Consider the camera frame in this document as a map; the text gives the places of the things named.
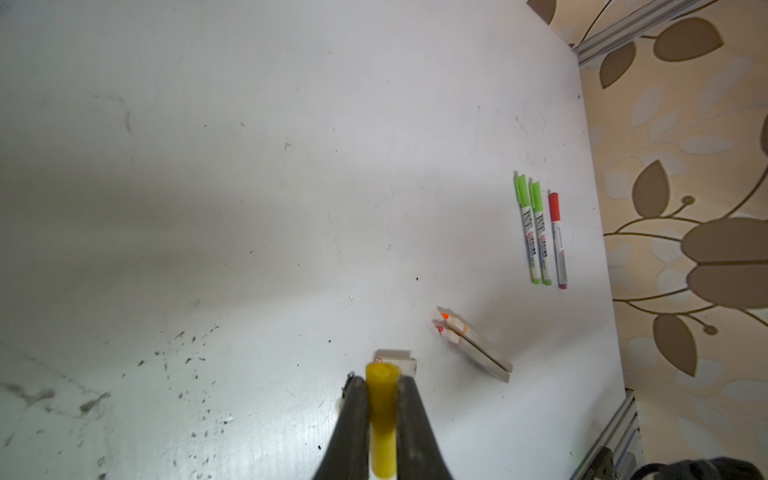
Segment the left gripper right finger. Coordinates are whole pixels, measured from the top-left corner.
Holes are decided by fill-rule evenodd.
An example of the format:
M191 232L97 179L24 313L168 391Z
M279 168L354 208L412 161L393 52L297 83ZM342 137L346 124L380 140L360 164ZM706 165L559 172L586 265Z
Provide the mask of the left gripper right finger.
M452 479L413 377L398 379L395 411L397 477Z

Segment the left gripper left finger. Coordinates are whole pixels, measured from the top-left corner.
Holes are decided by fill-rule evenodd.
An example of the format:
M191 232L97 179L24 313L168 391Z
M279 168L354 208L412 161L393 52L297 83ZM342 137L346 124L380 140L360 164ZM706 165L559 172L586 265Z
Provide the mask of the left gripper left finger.
M364 480L369 478L369 394L365 380L349 374L342 393L339 417L313 478Z

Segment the yellow pen cap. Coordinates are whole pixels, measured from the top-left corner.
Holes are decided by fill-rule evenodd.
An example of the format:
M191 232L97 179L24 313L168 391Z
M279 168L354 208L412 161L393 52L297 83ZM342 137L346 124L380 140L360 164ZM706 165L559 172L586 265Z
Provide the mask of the yellow pen cap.
M397 472L396 399L398 366L373 362L366 366L369 396L370 463L374 475L391 479Z

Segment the green white pen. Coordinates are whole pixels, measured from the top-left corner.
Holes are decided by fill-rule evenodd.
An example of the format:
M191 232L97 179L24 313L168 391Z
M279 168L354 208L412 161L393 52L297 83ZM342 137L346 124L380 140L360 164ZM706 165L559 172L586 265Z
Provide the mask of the green white pen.
M539 256L537 248L537 237L535 231L535 221L532 209L529 205L521 207L523 230L525 235L526 248L528 253L528 265L533 284L541 284L542 276L539 265Z

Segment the thin white pen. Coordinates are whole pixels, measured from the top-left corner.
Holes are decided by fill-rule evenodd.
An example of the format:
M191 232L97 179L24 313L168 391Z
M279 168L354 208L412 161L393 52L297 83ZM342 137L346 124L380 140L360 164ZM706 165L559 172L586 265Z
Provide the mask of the thin white pen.
M544 212L541 209L534 209L535 230L539 247L539 261L542 283L550 286L552 277L548 267L548 245L546 236L546 225Z

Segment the red white pen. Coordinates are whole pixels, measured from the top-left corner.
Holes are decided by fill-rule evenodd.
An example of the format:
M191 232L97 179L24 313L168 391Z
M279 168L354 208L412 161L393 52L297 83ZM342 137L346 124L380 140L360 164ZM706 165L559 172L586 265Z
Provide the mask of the red white pen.
M565 249L559 220L552 221L552 234L558 287L565 290L568 285L568 280L565 261Z

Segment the red pen cap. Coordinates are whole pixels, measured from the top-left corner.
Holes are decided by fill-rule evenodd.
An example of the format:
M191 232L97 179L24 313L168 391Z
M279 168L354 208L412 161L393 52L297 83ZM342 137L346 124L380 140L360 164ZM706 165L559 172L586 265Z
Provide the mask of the red pen cap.
M548 204L551 221L559 222L561 220L559 195L555 192L550 193L548 195Z

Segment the light green pen cap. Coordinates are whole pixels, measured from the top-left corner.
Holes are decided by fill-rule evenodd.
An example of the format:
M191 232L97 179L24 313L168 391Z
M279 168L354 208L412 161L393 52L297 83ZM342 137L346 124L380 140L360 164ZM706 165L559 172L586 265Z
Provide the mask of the light green pen cap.
M531 207L537 214L544 211L541 187L539 182L532 182L529 185Z

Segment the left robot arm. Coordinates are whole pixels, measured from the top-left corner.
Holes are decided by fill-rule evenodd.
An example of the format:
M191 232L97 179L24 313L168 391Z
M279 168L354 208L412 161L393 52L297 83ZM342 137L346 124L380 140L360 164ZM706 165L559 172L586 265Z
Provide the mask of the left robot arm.
M372 383L350 374L343 388L341 411L314 477L367 479L373 461ZM401 376L394 384L395 474L400 479L450 479L415 380ZM761 479L753 464L718 457L651 463L632 473L633 479Z

